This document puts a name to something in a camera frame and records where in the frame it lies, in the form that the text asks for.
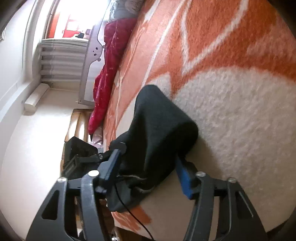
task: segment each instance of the black cloth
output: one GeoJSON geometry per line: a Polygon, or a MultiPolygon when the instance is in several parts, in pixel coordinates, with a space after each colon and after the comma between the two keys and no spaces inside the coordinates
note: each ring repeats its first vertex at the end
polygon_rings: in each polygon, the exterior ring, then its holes
{"type": "MultiPolygon", "coordinates": [[[[198,137],[198,128],[155,85],[145,86],[137,96],[134,117],[127,132],[110,144],[124,142],[126,153],[116,183],[123,203],[132,208],[174,169],[177,154],[185,156],[198,137]]],[[[115,189],[107,195],[111,211],[125,212],[115,189]]]]}

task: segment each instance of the metal screw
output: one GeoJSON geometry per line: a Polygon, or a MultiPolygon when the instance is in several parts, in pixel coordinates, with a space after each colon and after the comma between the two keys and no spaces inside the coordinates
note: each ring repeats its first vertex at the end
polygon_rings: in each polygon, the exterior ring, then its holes
{"type": "Polygon", "coordinates": [[[67,178],[65,178],[65,177],[60,177],[60,178],[58,178],[58,180],[57,180],[59,183],[63,183],[63,182],[65,182],[65,181],[67,181],[67,178]]]}
{"type": "Polygon", "coordinates": [[[99,171],[98,170],[92,170],[92,171],[89,171],[89,176],[91,177],[96,177],[97,175],[99,175],[99,171]]]}
{"type": "Polygon", "coordinates": [[[206,174],[204,172],[197,172],[195,175],[197,175],[198,177],[205,177],[206,174]]]}
{"type": "Polygon", "coordinates": [[[234,177],[230,177],[230,178],[228,178],[228,181],[229,181],[230,183],[236,183],[236,182],[237,182],[237,180],[236,180],[234,177]]]}

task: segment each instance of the black cable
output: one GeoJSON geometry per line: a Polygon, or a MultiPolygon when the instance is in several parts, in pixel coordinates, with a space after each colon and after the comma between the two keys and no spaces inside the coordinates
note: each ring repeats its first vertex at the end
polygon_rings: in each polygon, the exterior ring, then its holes
{"type": "Polygon", "coordinates": [[[131,211],[128,209],[128,207],[123,203],[123,201],[121,200],[121,198],[120,198],[120,196],[119,196],[119,193],[118,193],[118,190],[117,190],[116,184],[114,184],[114,187],[115,187],[116,195],[117,195],[119,201],[121,202],[121,204],[125,207],[125,209],[129,212],[129,214],[132,215],[132,217],[133,217],[135,220],[137,220],[139,224],[142,225],[142,227],[143,227],[143,228],[147,231],[147,233],[149,234],[150,238],[151,238],[152,240],[154,240],[152,234],[151,234],[151,233],[149,232],[149,230],[144,226],[144,224],[142,224],[142,223],[140,222],[140,220],[137,219],[137,218],[131,213],[131,211]]]}

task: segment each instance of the red blanket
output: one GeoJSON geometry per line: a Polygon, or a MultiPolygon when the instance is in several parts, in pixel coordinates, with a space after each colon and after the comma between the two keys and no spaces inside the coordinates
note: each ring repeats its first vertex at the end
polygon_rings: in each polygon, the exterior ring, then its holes
{"type": "Polygon", "coordinates": [[[136,18],[124,18],[105,27],[105,65],[94,84],[95,107],[89,119],[89,134],[95,132],[106,115],[113,81],[136,21],[136,18]]]}

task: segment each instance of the orange and white blanket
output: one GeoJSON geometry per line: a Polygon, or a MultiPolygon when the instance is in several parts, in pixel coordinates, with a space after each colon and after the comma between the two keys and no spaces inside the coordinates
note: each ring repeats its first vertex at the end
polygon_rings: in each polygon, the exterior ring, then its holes
{"type": "MultiPolygon", "coordinates": [[[[128,130],[140,89],[157,85],[199,127],[187,160],[236,177],[268,231],[296,205],[295,81],[296,40],[267,0],[147,0],[115,78],[104,147],[128,130]]],[[[179,241],[192,207],[173,172],[132,212],[156,240],[179,241]]],[[[148,237],[128,213],[113,216],[148,237]]]]}

